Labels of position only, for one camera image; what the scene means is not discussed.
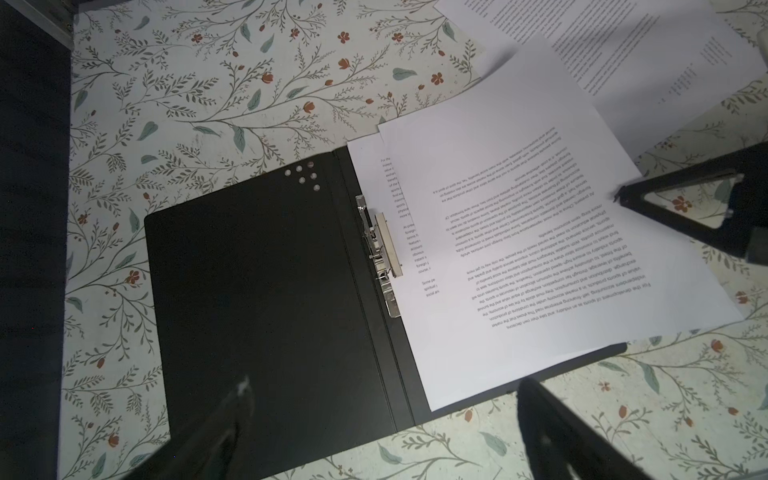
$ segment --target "metal clip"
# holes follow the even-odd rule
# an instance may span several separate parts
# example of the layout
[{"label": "metal clip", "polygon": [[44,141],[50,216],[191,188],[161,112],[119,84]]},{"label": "metal clip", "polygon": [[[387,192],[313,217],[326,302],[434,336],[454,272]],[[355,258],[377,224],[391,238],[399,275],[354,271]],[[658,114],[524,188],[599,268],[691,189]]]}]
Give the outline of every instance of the metal clip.
[{"label": "metal clip", "polygon": [[386,224],[384,214],[376,215],[376,225],[372,224],[371,217],[368,214],[366,198],[363,195],[355,197],[357,201],[357,211],[362,220],[362,230],[365,234],[366,244],[368,245],[368,257],[373,260],[373,266],[376,268],[376,278],[379,279],[384,301],[389,311],[389,316],[398,318],[400,308],[397,307],[395,292],[392,290],[392,284],[389,281],[389,273],[392,277],[402,275],[400,262],[397,260],[397,252],[392,242],[392,236],[389,235],[389,228]]}]

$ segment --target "red flower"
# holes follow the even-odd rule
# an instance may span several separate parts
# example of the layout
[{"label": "red flower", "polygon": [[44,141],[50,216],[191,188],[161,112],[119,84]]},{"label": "red flower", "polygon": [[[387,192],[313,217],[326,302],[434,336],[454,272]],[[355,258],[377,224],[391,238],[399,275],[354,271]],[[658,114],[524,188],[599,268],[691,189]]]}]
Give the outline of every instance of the red flower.
[{"label": "red flower", "polygon": [[682,195],[672,200],[675,210],[681,210],[684,214],[688,212],[689,208],[693,208],[693,204],[688,200],[685,200]]},{"label": "red flower", "polygon": [[131,270],[128,276],[125,277],[125,283],[130,283],[131,285],[134,285],[137,280],[139,280],[138,270]]}]

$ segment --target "teal leaf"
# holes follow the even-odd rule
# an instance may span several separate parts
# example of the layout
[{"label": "teal leaf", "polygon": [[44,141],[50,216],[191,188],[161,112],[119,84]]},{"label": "teal leaf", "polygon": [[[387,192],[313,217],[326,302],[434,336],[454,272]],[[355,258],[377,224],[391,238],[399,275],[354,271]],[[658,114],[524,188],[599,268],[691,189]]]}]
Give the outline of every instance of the teal leaf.
[{"label": "teal leaf", "polygon": [[80,90],[78,96],[74,99],[74,109],[77,110],[78,107],[83,104],[86,98],[88,98],[88,92],[85,90]]},{"label": "teal leaf", "polygon": [[91,470],[91,478],[97,478],[101,473],[104,471],[104,463],[107,461],[107,453],[104,452],[101,454],[101,457],[98,458],[98,462],[96,462],[96,465],[94,465],[93,470]]},{"label": "teal leaf", "polygon": [[480,432],[480,435],[485,438],[485,444],[491,447],[494,452],[498,453],[502,457],[507,455],[507,445],[499,437],[485,432]]},{"label": "teal leaf", "polygon": [[626,375],[629,375],[629,372],[627,370],[622,369],[620,366],[616,365],[613,362],[605,362],[605,361],[603,361],[603,362],[598,362],[598,365],[601,366],[601,367],[604,367],[606,369],[613,370],[614,372],[622,372],[622,373],[624,373]]},{"label": "teal leaf", "polygon": [[766,385],[766,398],[763,399],[758,410],[768,410],[768,385]]},{"label": "teal leaf", "polygon": [[200,133],[206,134],[206,135],[216,135],[217,137],[220,137],[218,133],[215,131],[209,129],[208,127],[192,127],[192,130],[197,130]]},{"label": "teal leaf", "polygon": [[243,38],[250,41],[250,30],[248,29],[247,23],[243,23],[243,25],[240,27],[240,33],[243,35]]},{"label": "teal leaf", "polygon": [[139,24],[139,26],[134,28],[134,30],[141,30],[142,28],[147,26],[147,23],[149,23],[149,17],[145,15],[144,18],[141,19],[141,23]]},{"label": "teal leaf", "polygon": [[650,365],[646,365],[642,362],[640,363],[640,367],[643,369],[643,375],[645,375],[645,382],[650,386],[654,392],[659,393],[659,379],[656,378],[656,373],[654,372],[654,367]]},{"label": "teal leaf", "polygon": [[131,255],[126,255],[125,258],[120,261],[120,263],[114,266],[114,269],[119,270],[123,268],[124,266],[128,265],[130,262],[134,261],[135,257],[136,257],[136,252],[133,252]]},{"label": "teal leaf", "polygon": [[131,215],[128,216],[128,221],[131,224],[131,233],[136,233],[139,230],[139,217],[134,213],[133,209],[129,208],[129,210]]},{"label": "teal leaf", "polygon": [[720,182],[720,185],[715,189],[715,200],[719,200],[722,204],[728,204],[730,200],[730,180],[726,179]]},{"label": "teal leaf", "polygon": [[456,41],[456,37],[453,35],[453,28],[451,28],[451,24],[448,22],[442,24],[442,32],[449,36],[451,40]]},{"label": "teal leaf", "polygon": [[131,459],[131,467],[135,467],[136,465],[140,464],[149,455],[150,455],[149,453],[142,453],[141,455],[136,455]]},{"label": "teal leaf", "polygon": [[237,147],[237,150],[239,150],[240,153],[243,153],[243,150],[245,149],[245,132],[243,132],[243,129],[237,125],[232,125],[232,130],[234,130],[235,133],[235,147]]},{"label": "teal leaf", "polygon": [[67,303],[70,303],[71,305],[74,305],[74,307],[78,310],[80,310],[80,313],[83,313],[83,303],[80,301],[79,298],[76,296],[70,296],[65,300]]},{"label": "teal leaf", "polygon": [[261,53],[267,53],[270,50],[270,47],[272,46],[272,42],[275,41],[275,34],[272,34],[269,40],[265,41],[261,45]]},{"label": "teal leaf", "polygon": [[402,68],[393,68],[392,70],[392,78],[397,81],[405,80],[406,78],[412,77],[413,75],[416,75],[416,72],[413,70],[404,70]]},{"label": "teal leaf", "polygon": [[72,270],[72,260],[74,259],[74,252],[67,258],[67,276],[69,276],[69,270]]},{"label": "teal leaf", "polygon": [[306,87],[298,87],[288,92],[288,98],[296,97]]},{"label": "teal leaf", "polygon": [[260,101],[261,101],[261,88],[256,90],[256,93],[253,94],[253,97],[248,102],[248,110],[253,110],[254,108],[258,107]]},{"label": "teal leaf", "polygon": [[144,125],[144,129],[141,131],[141,135],[139,135],[138,140],[142,141],[146,137],[149,137],[154,132],[157,131],[157,124],[153,121],[148,121],[146,125]]},{"label": "teal leaf", "polygon": [[382,456],[382,460],[390,465],[400,465],[402,463],[402,457],[389,453],[389,450],[381,445],[379,445],[379,454]]}]

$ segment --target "open binder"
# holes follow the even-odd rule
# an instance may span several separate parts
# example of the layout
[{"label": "open binder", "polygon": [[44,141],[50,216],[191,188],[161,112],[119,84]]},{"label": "open binder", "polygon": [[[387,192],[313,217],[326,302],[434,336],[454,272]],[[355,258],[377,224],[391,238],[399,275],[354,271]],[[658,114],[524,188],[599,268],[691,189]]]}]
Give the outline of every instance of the open binder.
[{"label": "open binder", "polygon": [[262,478],[515,390],[430,411],[389,282],[408,272],[375,219],[345,147],[146,218],[171,436],[249,376]]}]

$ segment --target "floral pattern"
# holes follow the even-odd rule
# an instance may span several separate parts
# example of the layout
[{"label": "floral pattern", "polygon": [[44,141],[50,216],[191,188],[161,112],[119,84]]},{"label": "floral pattern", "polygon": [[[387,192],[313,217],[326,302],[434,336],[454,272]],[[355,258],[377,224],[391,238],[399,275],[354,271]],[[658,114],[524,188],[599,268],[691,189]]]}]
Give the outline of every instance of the floral pattern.
[{"label": "floral pattern", "polygon": [[[168,439],[144,217],[376,132],[478,81],[436,0],[132,0],[83,12],[72,52],[59,478],[117,478]],[[743,37],[757,0],[717,0]],[[768,140],[756,79],[636,163],[657,175]],[[655,201],[723,218],[724,181]],[[743,322],[654,336],[546,386],[655,478],[768,465],[768,274],[695,243]],[[279,479],[530,478],[515,395]]]}]

